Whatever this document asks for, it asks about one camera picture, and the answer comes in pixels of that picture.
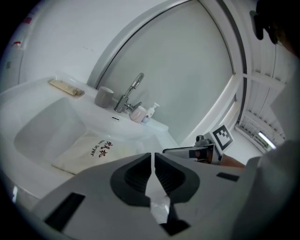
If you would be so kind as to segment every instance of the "white sink basin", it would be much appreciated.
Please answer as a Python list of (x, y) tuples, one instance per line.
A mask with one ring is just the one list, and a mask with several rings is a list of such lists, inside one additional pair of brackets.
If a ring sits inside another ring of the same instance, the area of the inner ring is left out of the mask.
[(0, 157), (2, 169), (17, 185), (37, 198), (73, 175), (51, 166), (87, 131), (130, 145), (136, 153), (161, 152), (178, 147), (168, 127), (151, 119), (147, 124), (130, 120), (94, 104), (97, 91), (78, 81), (56, 76), (81, 88), (73, 97), (47, 80), (27, 82), (0, 95)]

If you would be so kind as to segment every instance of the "chrome faucet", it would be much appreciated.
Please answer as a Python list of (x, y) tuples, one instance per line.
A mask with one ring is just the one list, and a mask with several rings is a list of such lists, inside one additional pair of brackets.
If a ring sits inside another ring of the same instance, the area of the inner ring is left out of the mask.
[(128, 88), (126, 93), (121, 96), (116, 107), (114, 108), (114, 110), (117, 113), (121, 113), (124, 108), (126, 108), (130, 112), (133, 112), (136, 108), (138, 108), (142, 104), (142, 102), (139, 102), (138, 104), (133, 106), (133, 105), (129, 104), (127, 101), (128, 101), (129, 94), (132, 92), (133, 89), (137, 88), (137, 86), (140, 84), (140, 82), (143, 78), (144, 78), (144, 73), (140, 73), (136, 77), (136, 79), (133, 81), (133, 83), (130, 85), (130, 87)]

